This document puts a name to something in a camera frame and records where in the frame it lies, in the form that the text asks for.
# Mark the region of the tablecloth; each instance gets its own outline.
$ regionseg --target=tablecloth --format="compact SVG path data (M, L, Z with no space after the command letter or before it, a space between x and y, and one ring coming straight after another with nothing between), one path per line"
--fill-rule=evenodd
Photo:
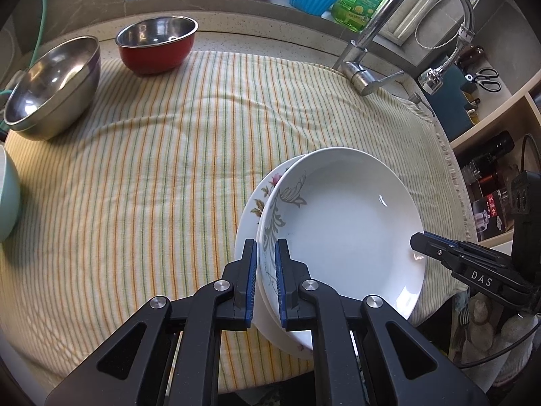
M177 299L218 279L259 181L326 146L386 163L426 230L475 234L441 127L383 89L361 98L329 68L246 54L193 52L153 77L104 61L92 107L68 131L7 139L22 209L0 252L0 328L52 389L154 295ZM410 321L464 289L430 259ZM220 391L311 367L255 328L225 332Z

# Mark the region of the silver bolt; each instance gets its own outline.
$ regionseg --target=silver bolt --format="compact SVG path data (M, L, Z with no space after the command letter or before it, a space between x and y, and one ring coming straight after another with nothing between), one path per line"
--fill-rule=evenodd
M378 309L383 305L383 299L379 296L373 295L366 298L366 303L373 309Z
M308 291L317 290L319 283L313 279L307 279L302 283L302 288Z
M223 292L229 289L229 281L226 281L225 279L220 279L219 281L216 281L214 283L214 289L218 290L219 292Z
M150 300L150 306L154 309L160 309L166 306L167 299L163 296L156 296Z

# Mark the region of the faucet spout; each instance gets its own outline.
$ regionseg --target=faucet spout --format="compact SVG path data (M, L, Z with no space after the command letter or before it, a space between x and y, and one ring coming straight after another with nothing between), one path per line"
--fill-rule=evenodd
M346 65L346 63L354 63L359 64L361 60L364 58L366 53L368 52L367 47L372 41L372 39L376 36L376 34L381 30L381 28L389 21L389 18L393 15L393 13L398 9L400 4L402 4L404 0L387 0L387 2L378 10L372 19L368 22L368 24L364 27L364 29L360 32L359 36L356 40L352 40L350 44L347 45L347 47L344 49L338 60L336 61L333 68L335 70L342 70L343 73L346 74L348 79L350 81L355 76L355 74L352 74L352 68L350 65ZM459 29L458 32L458 44L457 48L458 51L455 51L453 53L453 60L456 58L456 54L460 51L460 49L471 42L471 40L474 37L473 33L473 23L474 23L474 17L473 17L473 7L470 2L470 0L460 0L462 7L464 9L464 21ZM442 66L438 67L436 70L431 70L432 73L426 74L423 73L423 75L431 80L437 80L434 81L434 86L432 86L432 89L435 91L439 86L441 85L440 77L441 75L451 66L452 61L446 62Z

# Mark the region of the faucet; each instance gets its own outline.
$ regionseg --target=faucet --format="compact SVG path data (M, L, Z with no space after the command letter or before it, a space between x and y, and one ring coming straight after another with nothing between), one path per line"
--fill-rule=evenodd
M340 70L361 96L366 96L373 93L382 85L395 80L397 77L404 74L399 71L395 74L378 80L365 69L361 64L361 60L368 52L367 46L370 41L376 36L381 28L387 23L392 14L398 9L404 0L387 0L387 2L378 10L368 24L361 31L356 40L351 40L351 43L346 46L333 68ZM442 85L442 76L449 67L453 64L462 48L469 44L473 37L473 7L470 0L460 0L464 10L464 22L458 30L458 41L456 48L451 56L442 65L436 69L428 68L417 79L421 87L428 93L434 94Z

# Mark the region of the triangular cutout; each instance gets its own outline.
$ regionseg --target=triangular cutout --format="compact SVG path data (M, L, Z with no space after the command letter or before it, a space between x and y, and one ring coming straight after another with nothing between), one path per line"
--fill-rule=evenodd
M437 363L425 354L396 323L387 322L385 326L408 380L414 380L424 374L431 373L438 367Z
M102 359L97 369L119 380L126 380L147 325L139 322Z

